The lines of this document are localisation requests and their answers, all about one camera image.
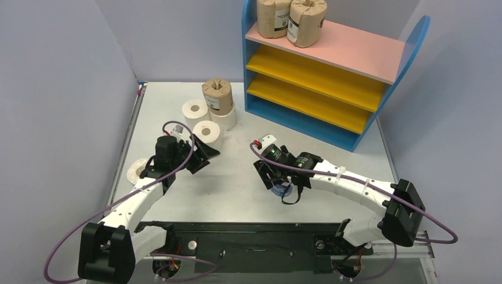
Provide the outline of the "blue plastic tissue roll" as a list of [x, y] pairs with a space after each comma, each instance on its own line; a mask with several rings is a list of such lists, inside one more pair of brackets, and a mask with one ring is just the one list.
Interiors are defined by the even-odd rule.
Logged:
[[279, 197], [287, 197], [294, 192], [294, 187], [289, 183], [276, 184], [270, 189], [270, 191]]

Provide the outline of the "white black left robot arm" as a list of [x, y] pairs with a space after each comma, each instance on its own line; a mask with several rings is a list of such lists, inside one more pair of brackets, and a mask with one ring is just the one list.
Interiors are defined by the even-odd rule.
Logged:
[[175, 181], [175, 173], [195, 174], [220, 155], [217, 149], [192, 135], [193, 142], [164, 135], [157, 139], [155, 155], [146, 163], [131, 196], [114, 206], [98, 223], [87, 223], [81, 233], [78, 276], [102, 283], [127, 283], [136, 264], [154, 250], [170, 254], [176, 237], [167, 228], [137, 226]]

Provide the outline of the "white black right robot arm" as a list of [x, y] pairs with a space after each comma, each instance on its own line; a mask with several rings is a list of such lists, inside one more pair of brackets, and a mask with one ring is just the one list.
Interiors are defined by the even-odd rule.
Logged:
[[388, 240], [403, 247], [413, 246], [424, 210], [423, 202], [408, 180], [383, 182], [357, 175], [308, 152], [293, 156], [285, 146], [270, 144], [261, 149], [254, 162], [266, 189], [285, 185], [299, 194], [305, 188], [318, 189], [356, 202], [373, 214], [364, 220], [346, 219], [334, 236], [342, 253], [377, 240]]

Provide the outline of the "brown roll cloud logo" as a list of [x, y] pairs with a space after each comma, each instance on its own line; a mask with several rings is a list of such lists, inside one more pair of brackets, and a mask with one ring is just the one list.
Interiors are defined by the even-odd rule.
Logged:
[[319, 41], [327, 12], [324, 0], [294, 0], [291, 2], [287, 39], [294, 46], [310, 47]]

